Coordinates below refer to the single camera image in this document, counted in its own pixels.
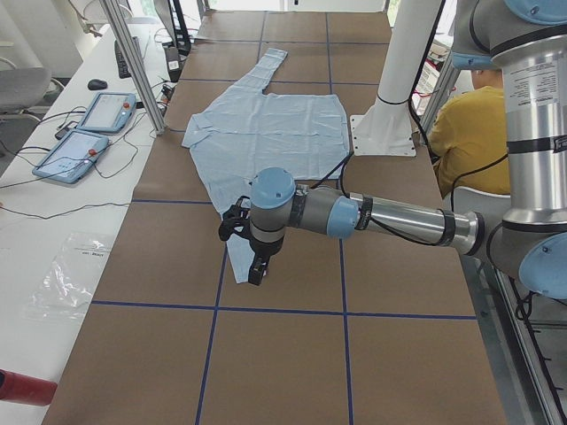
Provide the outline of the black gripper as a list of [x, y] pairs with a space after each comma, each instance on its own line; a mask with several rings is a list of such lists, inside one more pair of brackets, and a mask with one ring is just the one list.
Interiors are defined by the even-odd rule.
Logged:
[[218, 234], [223, 242], [228, 241], [232, 235], [249, 242], [255, 256], [249, 267], [247, 281], [252, 285], [260, 286], [268, 271], [270, 257], [281, 250], [284, 238], [280, 236], [274, 242], [262, 242], [252, 234], [251, 208], [246, 207], [249, 202], [248, 196], [241, 196], [228, 211], [222, 214]]

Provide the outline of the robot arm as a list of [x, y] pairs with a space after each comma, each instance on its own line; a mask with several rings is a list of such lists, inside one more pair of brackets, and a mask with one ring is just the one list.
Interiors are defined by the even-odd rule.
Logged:
[[288, 228], [335, 238], [371, 230], [449, 246], [528, 290], [566, 296], [566, 4], [461, 1], [454, 65], [474, 89], [443, 105], [429, 134], [441, 196], [432, 210], [262, 170], [222, 216], [237, 282], [260, 284]]

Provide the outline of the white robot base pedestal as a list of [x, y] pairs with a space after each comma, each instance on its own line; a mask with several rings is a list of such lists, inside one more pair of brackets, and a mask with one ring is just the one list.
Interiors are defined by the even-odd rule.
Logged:
[[352, 144], [356, 156], [414, 157], [411, 100], [445, 3], [400, 2], [375, 103], [353, 115]]

